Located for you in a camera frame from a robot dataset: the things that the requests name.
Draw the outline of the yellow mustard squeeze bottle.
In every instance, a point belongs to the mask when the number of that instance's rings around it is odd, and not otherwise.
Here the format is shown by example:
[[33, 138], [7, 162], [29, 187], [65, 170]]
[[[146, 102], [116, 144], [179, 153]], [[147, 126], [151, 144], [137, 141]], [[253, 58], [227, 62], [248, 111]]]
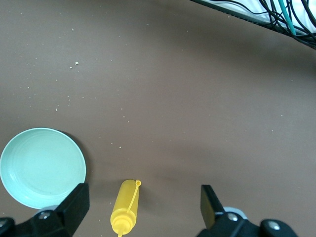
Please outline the yellow mustard squeeze bottle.
[[131, 232], [137, 222], [140, 180], [125, 180], [119, 189], [110, 217], [113, 231], [118, 237]]

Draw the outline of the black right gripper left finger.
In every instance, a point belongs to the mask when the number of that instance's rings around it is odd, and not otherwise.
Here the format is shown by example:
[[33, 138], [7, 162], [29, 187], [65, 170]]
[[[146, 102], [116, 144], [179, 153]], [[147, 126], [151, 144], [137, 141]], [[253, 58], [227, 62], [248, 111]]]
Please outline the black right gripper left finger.
[[80, 183], [58, 206], [40, 209], [23, 223], [1, 217], [0, 237], [73, 237], [88, 211], [89, 185]]

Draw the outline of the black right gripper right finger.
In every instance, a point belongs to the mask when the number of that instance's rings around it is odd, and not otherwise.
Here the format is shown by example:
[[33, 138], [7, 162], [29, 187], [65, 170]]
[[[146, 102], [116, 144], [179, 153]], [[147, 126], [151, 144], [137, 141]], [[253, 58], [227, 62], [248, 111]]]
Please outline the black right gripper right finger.
[[224, 207], [210, 185], [201, 185], [200, 210], [205, 223], [197, 237], [298, 237], [285, 222], [264, 219], [257, 226], [245, 213]]

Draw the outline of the mint green plate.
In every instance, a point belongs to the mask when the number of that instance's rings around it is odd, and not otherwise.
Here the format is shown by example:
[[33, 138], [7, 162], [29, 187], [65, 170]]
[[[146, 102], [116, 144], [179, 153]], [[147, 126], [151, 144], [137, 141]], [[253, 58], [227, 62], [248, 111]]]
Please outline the mint green plate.
[[59, 205], [86, 179], [84, 155], [76, 142], [51, 128], [14, 136], [0, 157], [0, 178], [19, 203], [34, 209]]

